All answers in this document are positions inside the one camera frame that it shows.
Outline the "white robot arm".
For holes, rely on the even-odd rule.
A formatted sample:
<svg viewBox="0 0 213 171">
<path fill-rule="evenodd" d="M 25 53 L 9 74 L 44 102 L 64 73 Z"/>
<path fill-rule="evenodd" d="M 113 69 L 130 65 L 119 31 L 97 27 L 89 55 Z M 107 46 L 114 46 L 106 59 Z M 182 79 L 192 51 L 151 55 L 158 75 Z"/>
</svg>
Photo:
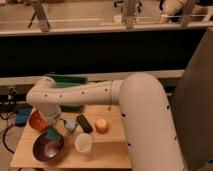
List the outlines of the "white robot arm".
<svg viewBox="0 0 213 171">
<path fill-rule="evenodd" d="M 65 104 L 117 105 L 133 171 L 185 169 L 165 90 L 148 73 L 68 88 L 57 88 L 52 78 L 44 76 L 30 89 L 26 100 L 49 123 L 56 121 Z"/>
</svg>

